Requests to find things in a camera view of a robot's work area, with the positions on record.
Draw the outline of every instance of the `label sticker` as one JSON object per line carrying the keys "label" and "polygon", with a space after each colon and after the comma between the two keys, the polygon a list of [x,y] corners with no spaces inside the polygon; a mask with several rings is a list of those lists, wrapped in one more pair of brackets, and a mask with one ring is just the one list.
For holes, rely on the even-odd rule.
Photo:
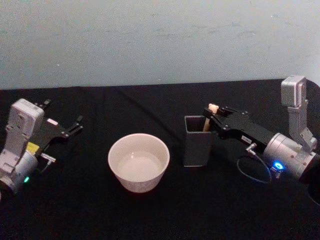
{"label": "label sticker", "polygon": [[38,151],[39,149],[39,146],[32,143],[32,142],[28,142],[27,146],[26,146],[26,149],[33,155],[36,154],[36,152]]}
{"label": "label sticker", "polygon": [[52,120],[51,118],[48,118],[47,122],[49,122],[49,123],[51,123],[51,124],[53,124],[53,125],[55,125],[55,126],[58,125],[58,122],[55,121],[55,120]]}
{"label": "label sticker", "polygon": [[22,103],[23,103],[24,105],[28,106],[29,108],[38,109],[38,107],[37,107],[36,105],[32,104],[31,102],[29,102],[29,101],[27,101],[27,100],[25,100],[25,99],[23,99]]}
{"label": "label sticker", "polygon": [[242,139],[243,141],[245,141],[246,143],[248,143],[248,144],[251,144],[251,143],[252,143],[252,140],[249,139],[249,138],[247,138],[246,136],[243,136],[243,135],[242,135],[241,139]]}

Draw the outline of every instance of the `blue cable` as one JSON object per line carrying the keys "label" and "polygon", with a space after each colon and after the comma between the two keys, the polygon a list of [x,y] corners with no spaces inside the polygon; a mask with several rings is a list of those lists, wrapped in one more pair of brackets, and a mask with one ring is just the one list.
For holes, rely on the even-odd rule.
{"label": "blue cable", "polygon": [[243,174],[244,176],[246,176],[247,178],[249,178],[249,179],[251,179],[251,180],[253,180],[253,181],[256,181],[256,182],[258,182],[258,183],[261,183],[261,184],[269,184],[269,183],[271,183],[271,181],[272,181],[272,175],[271,175],[270,169],[269,169],[269,167],[265,164],[265,162],[264,162],[259,156],[257,156],[257,155],[254,155],[254,157],[255,157],[256,159],[258,159],[259,162],[267,169],[267,172],[268,172],[268,175],[269,175],[269,181],[263,181],[263,180],[257,179],[257,178],[255,178],[255,177],[253,177],[253,176],[250,176],[250,175],[246,174],[244,171],[242,171],[241,168],[240,168],[240,166],[239,166],[239,163],[240,163],[240,160],[243,159],[243,158],[245,158],[245,157],[252,158],[251,156],[241,156],[241,157],[238,158],[238,160],[237,160],[237,162],[236,162],[236,166],[237,166],[239,172],[242,173],[242,174]]}

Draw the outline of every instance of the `gray pen holder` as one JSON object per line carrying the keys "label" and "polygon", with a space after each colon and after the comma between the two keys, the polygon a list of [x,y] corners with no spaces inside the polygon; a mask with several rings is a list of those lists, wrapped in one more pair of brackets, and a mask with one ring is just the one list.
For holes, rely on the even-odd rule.
{"label": "gray pen holder", "polygon": [[185,167],[206,166],[210,157],[212,134],[203,132],[206,117],[184,116],[185,151],[183,165]]}

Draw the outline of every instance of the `white ceramic bowl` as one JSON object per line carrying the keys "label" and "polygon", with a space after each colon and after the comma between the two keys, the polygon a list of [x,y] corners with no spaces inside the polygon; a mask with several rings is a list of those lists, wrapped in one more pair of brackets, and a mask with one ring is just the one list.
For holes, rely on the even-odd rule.
{"label": "white ceramic bowl", "polygon": [[108,164],[120,183],[134,193],[145,193],[159,183],[170,160],[163,141],[135,133],[116,141],[108,154]]}

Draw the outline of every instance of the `blue led light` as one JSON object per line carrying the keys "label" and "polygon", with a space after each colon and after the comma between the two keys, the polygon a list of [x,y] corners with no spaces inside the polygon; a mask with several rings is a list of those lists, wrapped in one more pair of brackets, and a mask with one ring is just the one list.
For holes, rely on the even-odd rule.
{"label": "blue led light", "polygon": [[275,161],[275,162],[273,163],[273,166],[274,166],[277,170],[282,170],[282,169],[285,168],[285,167],[284,167],[280,162],[278,162],[278,161]]}

